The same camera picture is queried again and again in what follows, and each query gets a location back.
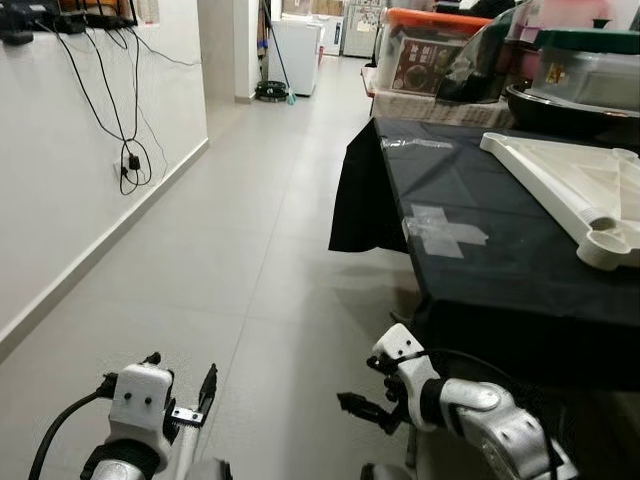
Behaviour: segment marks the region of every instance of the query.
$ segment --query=tape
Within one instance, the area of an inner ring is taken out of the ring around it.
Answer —
[[[398,147],[408,147],[411,145],[418,145],[420,147],[428,147],[428,148],[453,148],[453,145],[447,142],[435,142],[432,140],[423,140],[421,138],[411,138],[411,139],[389,139],[383,138],[380,142],[382,148],[398,148]]]
[[[411,210],[413,217],[405,218],[407,230],[422,239],[428,255],[464,258],[459,243],[484,246],[489,238],[474,225],[449,223],[441,207],[411,205]]]

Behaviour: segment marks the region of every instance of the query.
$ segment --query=gray tile floor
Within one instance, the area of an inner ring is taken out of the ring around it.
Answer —
[[[199,456],[238,480],[353,480],[402,463],[387,437],[342,413],[335,393],[383,399],[364,360],[410,311],[408,257],[329,252],[344,150],[365,125],[362,60],[323,59],[315,94],[254,102],[0,365],[2,478],[26,478],[49,422],[100,374],[153,350],[193,403],[211,362],[219,394]],[[43,478],[76,478],[108,432],[108,404],[60,431]]]

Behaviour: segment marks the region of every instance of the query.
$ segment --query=orange lid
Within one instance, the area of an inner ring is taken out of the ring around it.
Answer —
[[[387,21],[391,25],[407,27],[433,27],[446,30],[457,30],[470,34],[476,33],[491,23],[489,18],[451,15],[449,13],[422,12],[406,8],[390,8],[387,10]]]

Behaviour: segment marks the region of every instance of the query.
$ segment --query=white wall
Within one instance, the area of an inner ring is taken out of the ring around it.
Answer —
[[[258,63],[258,3],[261,0],[234,0],[233,38],[235,53],[235,96],[254,95],[260,78]]]
[[[282,0],[271,0],[271,20],[280,20],[282,17]]]
[[[196,0],[161,0],[160,10],[161,24],[142,27],[140,35],[169,56],[198,61]],[[130,132],[131,63],[103,32],[96,36]],[[82,35],[69,41],[90,51]],[[96,109],[115,128],[97,57],[72,52]],[[141,52],[140,105],[173,167],[207,137],[202,71]],[[142,120],[140,129],[157,181],[164,164]],[[121,145],[98,128],[66,54],[51,34],[37,33],[23,47],[0,47],[0,145],[1,341],[7,325],[149,187],[120,195],[112,164]]]
[[[204,90],[208,102],[235,96],[233,2],[198,0]]]
[[[615,16],[611,25],[607,25],[612,30],[627,30],[633,22],[633,18],[640,6],[639,0],[610,0]]]

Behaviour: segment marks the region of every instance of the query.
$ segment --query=table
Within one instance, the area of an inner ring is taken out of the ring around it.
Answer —
[[[638,271],[579,261],[569,235],[478,148],[485,131],[372,120],[347,149],[329,248],[411,255],[423,297],[414,334],[426,346],[537,384],[640,390]],[[429,242],[402,230],[422,207],[477,227],[485,245],[458,242],[462,258],[428,254]]]

